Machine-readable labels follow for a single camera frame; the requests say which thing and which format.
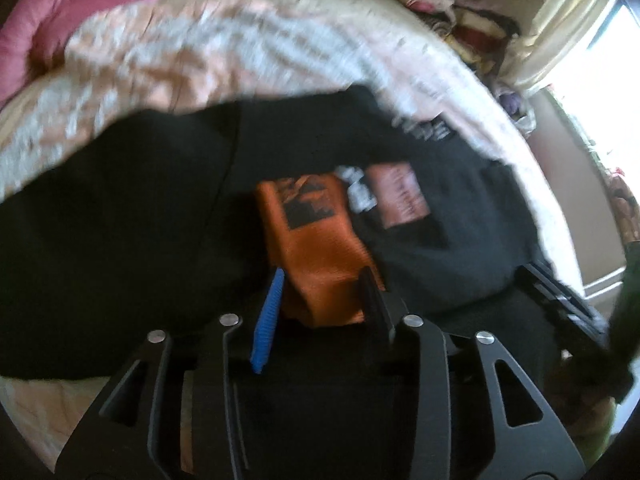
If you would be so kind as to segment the cream curtain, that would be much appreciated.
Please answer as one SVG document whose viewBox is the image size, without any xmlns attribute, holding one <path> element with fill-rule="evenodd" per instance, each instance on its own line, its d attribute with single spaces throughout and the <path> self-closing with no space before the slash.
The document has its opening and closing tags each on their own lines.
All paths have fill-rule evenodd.
<svg viewBox="0 0 640 480">
<path fill-rule="evenodd" d="M 528 32 L 511 42 L 500 78 L 532 96 L 574 49 L 587 47 L 616 0 L 544 0 Z"/>
</svg>

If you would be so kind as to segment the peach floral bedspread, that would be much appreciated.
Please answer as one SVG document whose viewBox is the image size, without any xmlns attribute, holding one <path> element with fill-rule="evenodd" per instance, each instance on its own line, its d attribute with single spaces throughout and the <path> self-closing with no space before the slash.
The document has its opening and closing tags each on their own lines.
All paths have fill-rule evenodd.
<svg viewBox="0 0 640 480">
<path fill-rule="evenodd" d="M 87 404 L 161 327 L 204 349 L 256 318 L 273 202 L 305 221 L 334 169 L 410 162 L 430 214 L 473 233 L 444 266 L 494 272 L 523 230 L 564 240 L 524 142 L 430 32 L 381 0 L 167 0 L 89 18 L 66 65 L 1 116 L 1 404 L 53 474 Z"/>
</svg>

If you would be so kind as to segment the pink quilt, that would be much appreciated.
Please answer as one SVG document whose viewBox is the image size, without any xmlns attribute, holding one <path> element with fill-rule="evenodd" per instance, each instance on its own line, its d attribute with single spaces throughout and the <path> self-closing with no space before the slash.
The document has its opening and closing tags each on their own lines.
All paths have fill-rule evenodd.
<svg viewBox="0 0 640 480">
<path fill-rule="evenodd" d="M 155 0 L 17 0 L 1 26 L 1 102 L 63 62 L 70 36 L 91 15 Z"/>
</svg>

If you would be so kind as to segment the pile of folded clothes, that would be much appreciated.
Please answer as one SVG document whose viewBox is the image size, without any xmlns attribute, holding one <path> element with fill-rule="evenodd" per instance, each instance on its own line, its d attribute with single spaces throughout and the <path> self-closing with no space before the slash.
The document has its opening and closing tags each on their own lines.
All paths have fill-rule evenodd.
<svg viewBox="0 0 640 480">
<path fill-rule="evenodd" d="M 494 0 L 397 0 L 457 53 L 477 76 L 496 76 L 510 42 L 521 35 Z"/>
</svg>

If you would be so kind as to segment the floral laundry basket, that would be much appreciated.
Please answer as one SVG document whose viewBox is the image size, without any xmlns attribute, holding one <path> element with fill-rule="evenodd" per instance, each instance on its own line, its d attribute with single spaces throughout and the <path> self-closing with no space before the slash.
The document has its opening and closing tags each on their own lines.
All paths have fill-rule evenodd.
<svg viewBox="0 0 640 480">
<path fill-rule="evenodd" d="M 535 111 L 530 103 L 518 90 L 501 80 L 496 80 L 492 84 L 491 93 L 509 116 L 515 128 L 522 136 L 528 138 L 537 127 Z"/>
</svg>

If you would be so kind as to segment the black sweater with orange cuffs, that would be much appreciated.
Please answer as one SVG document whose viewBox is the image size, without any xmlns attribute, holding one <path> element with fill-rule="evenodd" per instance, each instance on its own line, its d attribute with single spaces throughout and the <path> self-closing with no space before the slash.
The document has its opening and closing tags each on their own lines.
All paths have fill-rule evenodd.
<svg viewBox="0 0 640 480">
<path fill-rule="evenodd" d="M 512 168 L 362 87 L 142 110 L 1 206 L 1 371 L 106 386 L 60 479 L 570 479 Z"/>
</svg>

